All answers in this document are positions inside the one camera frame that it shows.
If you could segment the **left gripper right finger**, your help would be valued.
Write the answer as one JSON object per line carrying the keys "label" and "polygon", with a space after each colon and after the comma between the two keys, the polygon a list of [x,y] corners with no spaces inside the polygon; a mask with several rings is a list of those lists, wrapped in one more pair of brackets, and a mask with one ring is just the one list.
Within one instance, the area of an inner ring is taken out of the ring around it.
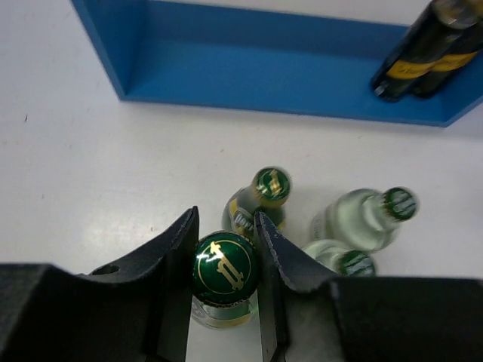
{"label": "left gripper right finger", "polygon": [[265,361],[480,361],[479,279],[343,277],[254,217]]}

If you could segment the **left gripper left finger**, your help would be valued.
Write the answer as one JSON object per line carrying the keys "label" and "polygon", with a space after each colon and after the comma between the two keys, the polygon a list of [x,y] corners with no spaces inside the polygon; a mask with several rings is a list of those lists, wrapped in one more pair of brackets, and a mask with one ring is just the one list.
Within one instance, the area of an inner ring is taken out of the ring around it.
{"label": "left gripper left finger", "polygon": [[1,266],[3,361],[183,361],[199,214],[90,274]]}

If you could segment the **green Perrier bottle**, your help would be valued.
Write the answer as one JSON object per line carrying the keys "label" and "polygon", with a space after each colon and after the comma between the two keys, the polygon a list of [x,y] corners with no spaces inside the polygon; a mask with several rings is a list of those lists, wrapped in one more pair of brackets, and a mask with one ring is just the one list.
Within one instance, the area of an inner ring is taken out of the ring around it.
{"label": "green Perrier bottle", "polygon": [[260,265],[255,246],[234,232],[202,238],[192,260],[192,318],[222,330],[249,322],[258,312]]}
{"label": "green Perrier bottle", "polygon": [[278,229],[285,227],[284,204],[291,193],[289,173],[282,167],[264,167],[257,171],[249,186],[239,189],[224,207],[222,230],[248,239],[254,237],[254,215],[265,213]]}

